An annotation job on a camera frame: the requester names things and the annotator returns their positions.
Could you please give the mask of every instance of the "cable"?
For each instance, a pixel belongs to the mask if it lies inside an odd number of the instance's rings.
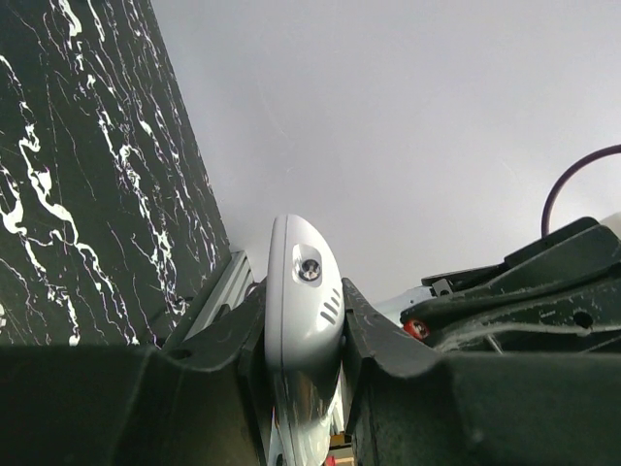
[[[621,153],[621,145],[610,146],[609,148],[604,148],[600,150],[596,150],[593,153],[589,153],[588,155],[582,157],[580,160],[575,162],[570,168],[568,168],[561,178],[552,186],[550,193],[545,200],[545,205],[543,206],[543,214],[541,215],[541,236],[546,237],[550,233],[550,218],[552,217],[552,208],[554,207],[554,202],[558,197],[561,189],[566,182],[570,180],[570,178],[579,172],[582,168],[587,165],[595,162],[596,160],[600,160],[601,158],[608,157],[609,155],[616,155]]]

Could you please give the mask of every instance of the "vent slot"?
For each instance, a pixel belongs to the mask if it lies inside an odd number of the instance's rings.
[[[330,303],[323,303],[323,305],[328,308],[330,311],[334,313],[335,316],[339,315],[339,311],[337,311]]]
[[[336,325],[337,322],[334,320],[334,318],[332,316],[328,316],[326,313],[324,313],[323,311],[321,311],[321,313],[319,313],[323,318],[325,318],[326,320],[328,320],[331,324]]]

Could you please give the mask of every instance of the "red object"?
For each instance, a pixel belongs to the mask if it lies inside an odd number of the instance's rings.
[[[421,342],[429,336],[429,328],[427,328],[427,325],[415,318],[404,324],[404,330]]]

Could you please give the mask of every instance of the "screw head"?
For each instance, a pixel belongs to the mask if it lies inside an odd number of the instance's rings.
[[[307,259],[300,266],[300,278],[305,282],[314,282],[321,275],[321,266],[314,259]]]

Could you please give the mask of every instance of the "gray wall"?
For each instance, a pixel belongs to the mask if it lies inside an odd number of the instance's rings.
[[[371,299],[536,239],[621,141],[621,3],[153,0],[234,247],[313,222]],[[560,226],[621,210],[621,157]]]

